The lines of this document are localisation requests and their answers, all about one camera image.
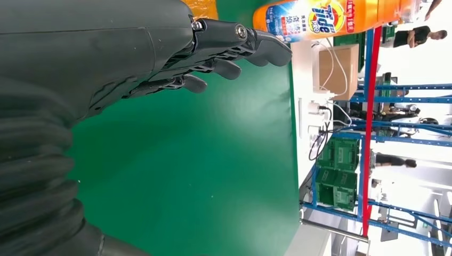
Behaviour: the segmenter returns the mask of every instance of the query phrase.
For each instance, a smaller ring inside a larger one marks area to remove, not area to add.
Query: black cable
[[[329,124],[331,123],[331,119],[333,118],[333,112],[331,111],[331,109],[329,109],[329,108],[327,108],[327,107],[323,107],[323,106],[321,106],[320,109],[329,111],[329,122],[328,122],[328,123],[325,123],[325,128],[326,128],[325,131],[324,131],[325,135],[323,136],[323,140],[322,140],[322,142],[320,143],[320,145],[319,145],[318,148],[317,148],[317,154],[316,154],[316,157],[315,157],[315,158],[311,158],[312,150],[314,149],[314,146],[316,145],[317,141],[318,141],[322,136],[318,136],[318,137],[316,138],[316,140],[314,141],[314,143],[313,143],[312,146],[311,146],[311,149],[309,150],[308,158],[309,158],[309,160],[311,160],[311,161],[312,161],[312,160],[315,160],[314,165],[317,164],[317,158],[319,158],[319,156],[322,154],[322,152],[324,151],[324,149],[325,149],[325,147],[326,147],[326,144],[328,143],[328,134],[329,134],[329,133],[334,133],[334,131],[331,132],[330,130],[328,130]],[[304,183],[302,183],[300,187],[303,187],[304,185],[306,185],[306,184],[309,182],[309,180],[312,178],[312,176],[313,176],[313,172],[311,172],[311,175],[309,176],[309,178],[308,178]]]

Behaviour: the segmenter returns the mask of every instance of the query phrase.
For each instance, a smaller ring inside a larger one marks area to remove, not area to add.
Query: red pole
[[[372,48],[372,59],[370,60],[370,79],[367,96],[366,137],[364,139],[364,182],[362,187],[362,234],[367,236],[369,229],[369,218],[371,207],[367,207],[369,198],[369,167],[370,167],[370,138],[372,136],[372,115],[374,112],[375,82],[377,76],[378,53],[380,51],[380,38],[382,27],[374,32],[374,44]]]

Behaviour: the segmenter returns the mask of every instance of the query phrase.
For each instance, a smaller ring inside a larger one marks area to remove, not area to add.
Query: white cable
[[[345,112],[345,110],[341,107],[341,106],[339,106],[338,104],[336,104],[336,103],[334,103],[334,102],[329,102],[329,101],[327,101],[327,103],[328,104],[333,104],[333,105],[335,105],[335,106],[337,106],[346,116],[347,116],[347,119],[349,120],[349,123],[347,124],[347,123],[344,123],[343,121],[341,121],[341,120],[332,120],[331,122],[333,122],[333,123],[341,123],[341,124],[343,124],[343,125],[345,125],[345,126],[347,126],[347,127],[350,127],[351,125],[352,125],[352,118],[350,118],[350,116],[347,114],[347,112]]]
[[[339,61],[339,58],[337,57],[336,50],[334,50],[334,47],[333,47],[333,45],[331,44],[331,41],[329,40],[329,38],[327,38],[326,40],[328,41],[329,46],[333,49],[333,55],[334,55],[334,57],[336,58],[336,61],[337,61],[337,63],[339,64],[339,67],[341,68],[342,73],[344,74],[344,79],[345,79],[345,90],[344,90],[343,93],[336,95],[336,96],[341,96],[341,95],[344,95],[344,94],[347,93],[347,90],[349,89],[349,81],[348,81],[348,79],[347,79],[347,74],[345,74],[344,67],[342,67],[341,62]]]
[[[331,76],[333,75],[333,70],[334,70],[334,59],[333,59],[333,54],[331,53],[331,50],[329,49],[329,47],[327,47],[326,45],[324,45],[321,42],[316,42],[315,45],[321,45],[323,46],[328,52],[329,55],[331,56],[331,71],[329,72],[329,76],[326,78],[324,84],[320,87],[323,90],[328,90],[325,88],[326,83],[328,83],[329,79],[331,78]]]

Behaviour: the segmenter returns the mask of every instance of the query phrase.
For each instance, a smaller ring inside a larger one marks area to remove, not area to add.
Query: bottle label
[[[343,8],[334,0],[282,3],[270,6],[266,19],[267,30],[284,42],[329,37],[342,28],[354,31],[354,4],[347,0]]]

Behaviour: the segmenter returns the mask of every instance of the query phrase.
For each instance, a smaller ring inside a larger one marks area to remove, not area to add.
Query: metal frame
[[[326,207],[317,204],[317,192],[316,192],[316,177],[318,173],[318,168],[314,165],[312,175],[312,203],[308,202],[300,202],[300,207],[306,207],[309,209],[313,209],[316,211],[332,214],[335,216],[339,216],[342,218],[346,218],[353,221],[359,221],[363,223],[363,236],[367,237],[368,227],[369,225],[380,227],[388,231],[398,232],[400,234],[408,235],[411,237],[415,237],[424,241],[428,241],[434,244],[442,245],[442,246],[452,246],[449,243],[449,238],[452,237],[452,234],[444,229],[438,229],[435,225],[431,224],[429,221],[425,219],[430,219],[433,223],[436,220],[441,222],[452,224],[451,218],[446,217],[436,217],[435,215],[422,213],[410,209],[406,209],[403,207],[383,204],[380,202],[371,201],[368,198],[368,185],[369,179],[365,177],[369,177],[369,168],[370,168],[370,140],[376,140],[378,142],[385,141],[397,141],[397,142],[405,142],[405,143],[416,143],[416,144],[424,144],[424,145],[434,145],[434,146],[444,146],[444,147],[452,147],[452,141],[434,141],[434,140],[420,140],[420,139],[412,139],[412,138],[402,138],[402,137],[385,137],[385,136],[376,136],[372,135],[372,127],[412,127],[415,129],[424,129],[437,133],[441,133],[447,136],[452,136],[452,126],[448,125],[430,125],[430,124],[406,124],[406,123],[395,123],[395,122],[382,122],[382,121],[372,121],[372,113],[373,113],[373,105],[374,102],[429,102],[429,103],[452,103],[452,97],[440,97],[440,98],[405,98],[405,97],[375,97],[375,90],[452,90],[452,84],[425,84],[425,85],[402,85],[402,86],[375,86],[376,80],[376,64],[378,59],[378,49],[380,48],[380,37],[381,37],[381,27],[376,28],[375,31],[373,29],[367,31],[367,42],[366,42],[366,69],[365,69],[365,83],[364,86],[360,86],[359,88],[364,90],[363,97],[353,97],[351,102],[368,102],[367,106],[367,120],[366,121],[355,121],[354,127],[346,127],[341,129],[341,132],[334,133],[334,137],[340,138],[353,138],[359,139],[361,141],[361,161],[360,161],[360,179],[359,179],[359,191],[358,191],[358,213],[353,214],[350,212],[341,211],[335,209],[334,207]],[[361,134],[357,132],[347,132],[350,129],[357,128],[365,128],[366,133]],[[415,220],[421,221],[428,226],[432,227],[432,229],[440,230],[443,232],[444,241],[440,241],[434,237],[427,237],[415,232],[407,231],[404,229],[392,227],[387,223],[383,223],[377,220],[370,219],[370,212],[373,206],[384,207],[389,209],[390,211],[401,211],[406,212],[413,216]]]

